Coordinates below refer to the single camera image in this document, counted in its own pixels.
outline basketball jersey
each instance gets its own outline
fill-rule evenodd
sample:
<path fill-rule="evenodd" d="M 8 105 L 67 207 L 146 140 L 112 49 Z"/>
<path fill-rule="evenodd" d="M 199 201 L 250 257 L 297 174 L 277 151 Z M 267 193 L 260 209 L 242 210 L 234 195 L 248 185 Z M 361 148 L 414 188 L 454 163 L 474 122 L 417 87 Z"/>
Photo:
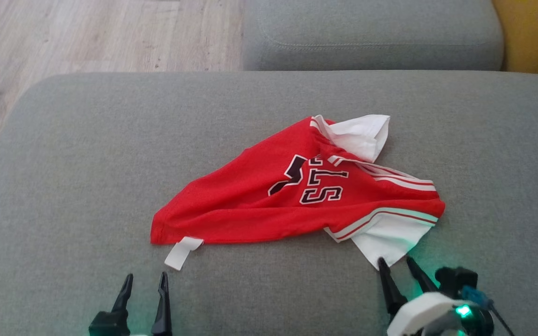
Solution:
<path fill-rule="evenodd" d="M 309 117 L 192 181 L 154 216 L 151 243 L 254 243 L 325 230 L 376 265 L 410 250 L 444 212 L 432 181 L 373 163 L 389 117 Z"/>

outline couch cushion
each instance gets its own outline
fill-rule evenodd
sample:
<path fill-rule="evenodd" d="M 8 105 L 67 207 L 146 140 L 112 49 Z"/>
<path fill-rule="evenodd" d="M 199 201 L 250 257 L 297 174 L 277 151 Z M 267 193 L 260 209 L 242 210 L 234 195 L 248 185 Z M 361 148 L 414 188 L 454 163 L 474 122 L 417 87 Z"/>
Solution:
<path fill-rule="evenodd" d="M 391 115 L 378 164 L 432 179 L 447 202 L 411 254 L 476 270 L 538 335 L 538 75 L 501 72 L 89 74 L 30 89 L 0 135 L 0 335 L 84 335 L 134 273 L 133 334 L 170 272 L 175 335 L 382 335 L 378 273 L 324 232 L 203 245 L 181 272 L 152 215 L 189 181 L 308 115 Z M 403 262 L 402 293 L 418 287 Z"/>
<path fill-rule="evenodd" d="M 499 70 L 491 0 L 249 0 L 247 70 Z"/>

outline wooden floor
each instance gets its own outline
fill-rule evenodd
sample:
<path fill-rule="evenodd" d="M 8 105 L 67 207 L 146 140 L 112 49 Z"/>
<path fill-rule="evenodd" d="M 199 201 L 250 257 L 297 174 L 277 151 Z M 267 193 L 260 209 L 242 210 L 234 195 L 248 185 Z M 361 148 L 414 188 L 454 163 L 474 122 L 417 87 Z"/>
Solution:
<path fill-rule="evenodd" d="M 244 0 L 0 0 L 0 130 L 28 87 L 73 72 L 241 69 Z"/>

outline white trim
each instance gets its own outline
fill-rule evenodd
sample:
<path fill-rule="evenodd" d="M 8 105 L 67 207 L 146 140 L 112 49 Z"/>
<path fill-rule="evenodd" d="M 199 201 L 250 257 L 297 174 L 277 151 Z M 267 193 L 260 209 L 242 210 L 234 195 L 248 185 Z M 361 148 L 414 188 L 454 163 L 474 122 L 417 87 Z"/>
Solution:
<path fill-rule="evenodd" d="M 365 166 L 366 168 L 369 168 L 369 169 L 375 171 L 378 174 L 389 174 L 389 175 L 391 175 L 391 173 L 394 173 L 395 175 L 405 176 L 406 178 L 417 179 L 416 177 L 414 177 L 414 176 L 412 176 L 410 174 L 406 174 L 404 172 L 401 172 L 399 170 L 395 170 L 393 168 L 379 166 L 378 164 L 369 163 L 369 162 L 363 162 L 362 165 Z"/>
<path fill-rule="evenodd" d="M 435 222 L 437 222 L 439 219 L 424 212 L 400 208 L 376 208 L 368 215 L 365 215 L 361 219 L 358 219 L 338 232 L 332 232 L 329 227 L 326 227 L 325 231 L 329 233 L 333 239 L 341 242 L 342 240 L 350 239 L 353 236 L 356 236 L 356 234 L 366 232 L 372 227 L 372 225 L 388 217 L 394 221 L 401 221 L 403 219 L 404 221 L 421 223 L 430 227 L 435 226 Z"/>
<path fill-rule="evenodd" d="M 319 124 L 314 120 L 314 118 L 311 119 L 311 121 L 310 121 L 310 125 L 311 125 L 312 127 L 316 128 L 316 129 L 318 129 L 319 132 L 321 132 L 321 128 L 319 128 Z"/>
<path fill-rule="evenodd" d="M 327 161 L 329 161 L 329 163 L 333 164 L 334 166 L 336 166 L 336 164 L 334 164 L 335 161 L 339 160 L 341 157 L 337 156 L 337 155 L 331 155 L 329 157 L 329 159 L 327 159 Z"/>
<path fill-rule="evenodd" d="M 421 179 L 413 179 L 413 178 L 407 178 L 406 176 L 397 176 L 397 175 L 391 175 L 391 174 L 373 174 L 371 172 L 368 172 L 365 170 L 365 172 L 367 172 L 369 175 L 373 176 L 375 179 L 376 178 L 391 178 L 391 179 L 397 179 L 399 181 L 406 181 L 406 182 L 409 182 L 409 183 L 427 183 L 427 184 L 433 184 L 433 181 L 431 180 L 421 180 Z"/>
<path fill-rule="evenodd" d="M 342 161 L 349 161 L 349 162 L 356 162 L 357 164 L 367 164 L 366 162 L 364 161 L 359 161 L 359 160 L 353 160 L 353 159 L 346 159 L 345 157 L 341 157 L 339 155 L 331 155 L 331 157 L 329 158 L 329 162 L 331 162 L 331 160 L 335 161 L 335 163 L 333 163 L 334 166 L 338 166 L 340 163 L 342 163 Z"/>
<path fill-rule="evenodd" d="M 420 190 L 420 191 L 436 191 L 434 185 L 424 185 L 424 184 L 416 184 L 406 181 L 400 181 L 399 179 L 393 179 L 393 178 L 375 178 L 375 181 L 389 181 L 391 183 L 394 183 L 395 185 L 399 185 L 400 187 L 404 187 L 407 189 L 414 189 L 414 190 Z"/>

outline green led light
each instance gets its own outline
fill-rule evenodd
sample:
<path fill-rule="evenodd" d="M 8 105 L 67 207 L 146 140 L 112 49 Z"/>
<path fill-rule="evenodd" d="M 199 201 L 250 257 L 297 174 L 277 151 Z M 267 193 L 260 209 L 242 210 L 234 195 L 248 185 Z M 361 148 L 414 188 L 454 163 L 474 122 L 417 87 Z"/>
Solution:
<path fill-rule="evenodd" d="M 464 318 L 470 315 L 470 307 L 466 304 L 463 306 L 459 306 L 458 308 L 456 308 L 456 312 L 458 313 L 458 315 L 460 315 L 460 317 Z"/>

